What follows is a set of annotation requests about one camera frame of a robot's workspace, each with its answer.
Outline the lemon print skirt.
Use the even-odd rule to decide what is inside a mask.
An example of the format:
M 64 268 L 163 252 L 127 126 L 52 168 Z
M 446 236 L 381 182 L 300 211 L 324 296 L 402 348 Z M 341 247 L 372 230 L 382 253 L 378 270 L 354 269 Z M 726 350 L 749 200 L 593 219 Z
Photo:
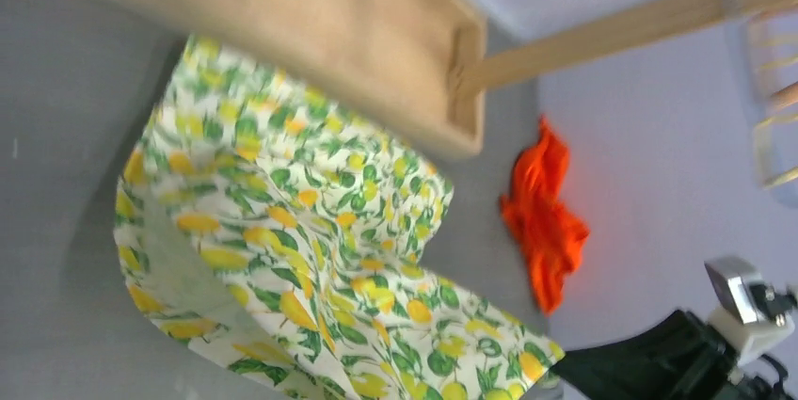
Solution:
M 420 265 L 454 190 L 286 71 L 190 36 L 119 177 L 136 307 L 294 399 L 517 399 L 564 356 Z

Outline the wooden hanger rack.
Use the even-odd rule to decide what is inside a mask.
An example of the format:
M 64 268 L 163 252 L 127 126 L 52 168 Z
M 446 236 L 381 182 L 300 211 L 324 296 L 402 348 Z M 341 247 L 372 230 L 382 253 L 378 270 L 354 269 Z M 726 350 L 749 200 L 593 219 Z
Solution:
M 797 0 L 652 0 L 486 55 L 469 0 L 116 0 L 276 64 L 449 159 L 483 147 L 483 94 Z

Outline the orange garment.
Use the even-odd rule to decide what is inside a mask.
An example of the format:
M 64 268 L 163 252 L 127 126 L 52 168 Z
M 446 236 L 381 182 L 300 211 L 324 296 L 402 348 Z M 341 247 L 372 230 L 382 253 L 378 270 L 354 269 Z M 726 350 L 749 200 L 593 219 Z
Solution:
M 546 118 L 539 120 L 538 132 L 537 142 L 515 161 L 509 192 L 499 204 L 519 244 L 533 297 L 550 315 L 564 301 L 565 281 L 581 266 L 590 230 L 560 197 L 569 168 L 568 145 Z

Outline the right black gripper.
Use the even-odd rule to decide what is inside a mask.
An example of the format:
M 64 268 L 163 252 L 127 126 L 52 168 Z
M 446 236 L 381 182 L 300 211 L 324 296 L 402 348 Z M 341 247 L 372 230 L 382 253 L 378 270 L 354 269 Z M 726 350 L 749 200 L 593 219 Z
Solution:
M 718 331 L 676 310 L 629 339 L 568 350 L 551 370 L 588 399 L 746 399 L 729 379 L 736 356 Z

